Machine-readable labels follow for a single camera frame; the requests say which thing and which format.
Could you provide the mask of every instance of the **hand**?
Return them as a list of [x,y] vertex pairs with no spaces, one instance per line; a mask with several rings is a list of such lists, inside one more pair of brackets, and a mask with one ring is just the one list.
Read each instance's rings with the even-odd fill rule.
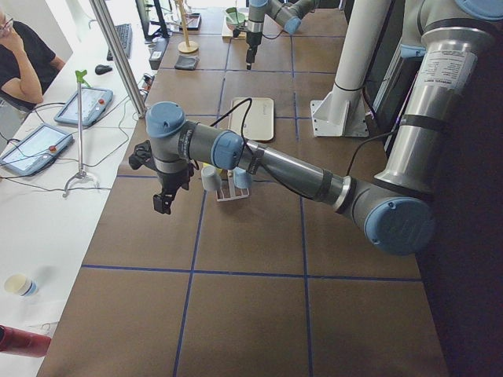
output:
[[14,27],[10,29],[10,33],[0,38],[0,45],[9,49],[13,53],[24,52],[23,39],[17,34]]

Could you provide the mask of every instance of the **table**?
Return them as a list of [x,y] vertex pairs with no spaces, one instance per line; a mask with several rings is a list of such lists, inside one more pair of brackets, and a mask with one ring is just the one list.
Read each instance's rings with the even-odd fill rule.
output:
[[[343,174],[360,141],[313,137],[309,105],[332,88],[343,14],[321,9],[296,36],[264,40],[251,71],[245,42],[222,40],[222,9],[202,17],[197,69],[174,69],[173,37],[147,105],[175,101],[210,124],[234,97],[273,98],[269,146]],[[278,33],[269,19],[264,30]],[[126,156],[147,137],[138,124]],[[352,174],[384,164],[369,143]],[[39,377],[447,375],[413,256],[378,251],[330,207],[270,181],[220,203],[196,174],[160,215],[156,179],[119,165]]]
[[[114,62],[106,61],[105,38],[96,23],[81,46],[75,48],[51,87],[44,94],[43,104],[65,102],[77,89],[75,70],[87,70],[86,81],[91,86],[111,89],[114,99],[108,106],[105,118],[84,130],[84,163],[94,165],[119,147],[96,167],[85,170],[99,179],[101,190],[71,191],[67,198],[61,191],[46,192],[11,181],[0,181],[0,216],[2,228],[2,264],[0,280],[14,273],[25,273],[36,280],[39,292],[21,298],[0,290],[0,323],[35,332],[53,334],[64,305],[72,289],[77,272],[94,233],[101,211],[108,198],[109,189],[116,178],[116,171],[127,148],[138,117],[127,99],[127,92]],[[149,67],[149,51],[143,42],[139,24],[134,24],[131,69],[137,81],[143,74],[152,75]],[[105,75],[96,75],[97,64],[110,64],[114,70]],[[61,106],[47,106],[39,115],[49,124],[56,125],[53,117]],[[31,113],[21,125],[15,137],[22,139],[33,131],[41,119]],[[76,127],[57,124],[63,130],[76,132]],[[32,178],[18,182],[46,189],[62,189],[66,181],[79,171],[77,135],[75,143],[49,169]],[[7,170],[1,169],[8,177]],[[33,376],[42,359],[31,359],[2,354],[0,370],[3,375]]]

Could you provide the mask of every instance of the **black t-shirt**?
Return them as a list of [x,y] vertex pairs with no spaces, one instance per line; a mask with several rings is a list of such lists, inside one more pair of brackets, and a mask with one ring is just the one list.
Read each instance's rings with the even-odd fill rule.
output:
[[[49,64],[56,54],[29,26],[20,21],[14,21],[13,26],[17,34],[23,39],[24,51],[26,51],[28,59],[39,77],[42,93],[45,93],[58,73],[57,69]],[[0,46],[0,88],[14,78],[20,78],[16,58],[9,49]],[[35,106],[35,104],[11,97],[3,90],[0,90],[0,94],[7,102],[18,108],[31,110]]]

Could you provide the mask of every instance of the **computer mouse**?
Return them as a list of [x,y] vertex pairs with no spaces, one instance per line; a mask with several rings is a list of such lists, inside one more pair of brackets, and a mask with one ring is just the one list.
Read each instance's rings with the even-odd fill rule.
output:
[[104,64],[98,64],[96,68],[94,69],[94,72],[97,75],[103,75],[104,73],[110,72],[112,70],[112,67],[109,65],[104,65]]

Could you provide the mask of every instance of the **white cup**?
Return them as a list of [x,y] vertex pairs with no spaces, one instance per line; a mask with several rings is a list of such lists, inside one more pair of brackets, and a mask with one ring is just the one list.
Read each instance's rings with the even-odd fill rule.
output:
[[203,189],[206,191],[218,191],[222,188],[222,179],[216,167],[207,165],[201,170]]
[[9,279],[6,280],[3,287],[9,293],[13,293],[19,296],[33,295],[37,291],[36,282],[23,275],[22,273],[12,275]]

